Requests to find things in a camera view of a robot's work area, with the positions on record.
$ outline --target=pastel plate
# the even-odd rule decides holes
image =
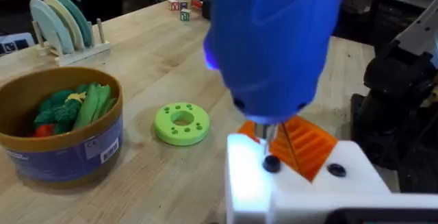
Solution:
[[[54,47],[59,46],[63,53],[73,53],[73,42],[68,30],[56,13],[41,0],[30,1],[30,12],[32,18],[41,29],[42,35]]]
[[[83,49],[84,45],[81,30],[67,8],[64,7],[64,5],[62,5],[58,0],[44,0],[44,2],[49,5],[49,7],[59,16],[61,22],[68,29],[68,32],[70,32],[70,36],[73,39],[75,48]]]
[[[85,47],[92,46],[92,32],[88,26],[86,18],[83,16],[81,10],[71,1],[71,0],[58,0],[62,5],[64,5],[67,10],[71,13],[73,18],[75,18],[77,25],[79,26],[83,43]]]

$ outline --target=brown bowl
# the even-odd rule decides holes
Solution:
[[[118,98],[114,107],[107,114],[81,129],[65,134],[44,138],[24,137],[25,134],[29,134],[29,131],[33,129],[32,121],[37,114],[39,104],[43,100],[56,91],[75,89],[80,84],[89,84],[92,82],[110,85],[112,96]],[[73,147],[82,149],[80,145],[86,141],[91,141],[92,139],[96,140],[99,136],[105,135],[105,133],[116,124],[118,124],[117,132],[119,133],[118,135],[120,135],[120,141],[118,140],[118,142],[122,142],[122,88],[118,81],[111,75],[98,70],[81,67],[62,67],[38,71],[19,77],[0,87],[0,97],[0,143],[14,161],[17,169],[24,175],[53,184],[75,186],[106,174],[110,170],[108,165],[114,164],[117,159],[120,149],[117,149],[114,156],[111,156],[110,159],[106,161],[102,160],[102,165],[96,168],[96,170],[93,170],[93,172],[89,172],[87,175],[83,175],[83,177],[72,180],[69,180],[69,177],[66,177],[66,180],[59,181],[47,180],[45,177],[35,177],[33,173],[29,173],[29,169],[27,168],[29,167],[29,161],[32,160],[32,156],[34,155],[38,155],[39,160],[45,155],[47,155],[47,157],[43,157],[44,160],[54,160],[52,158],[54,152],[68,152],[68,150]],[[23,157],[24,159],[28,158],[26,162],[27,166],[25,163],[21,163],[24,160]]]

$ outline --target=red toy tomato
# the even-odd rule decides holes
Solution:
[[[36,131],[35,131],[35,134],[33,135],[33,137],[41,138],[41,137],[45,137],[45,136],[52,136],[54,127],[55,127],[55,124],[40,125],[38,128],[36,128]]]

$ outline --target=label on bowl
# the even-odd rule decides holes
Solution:
[[[108,161],[122,145],[122,116],[102,134],[73,147],[49,152],[6,150],[20,172],[33,179],[64,182],[87,175]]]

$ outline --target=wooden countertop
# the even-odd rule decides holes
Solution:
[[[123,85],[124,145],[116,168],[94,188],[48,191],[23,185],[0,149],[0,223],[225,223],[227,134],[244,118],[220,75],[205,68],[201,43],[209,22],[196,14],[181,22],[161,3],[103,27],[112,50],[74,65],[106,71]],[[371,46],[333,38],[315,101],[301,115],[338,138],[348,136],[349,99],[365,94],[363,72],[373,57]],[[0,58],[0,84],[52,67],[52,57],[24,49]],[[201,143],[171,147],[155,138],[155,112],[177,101],[208,111],[211,131]]]

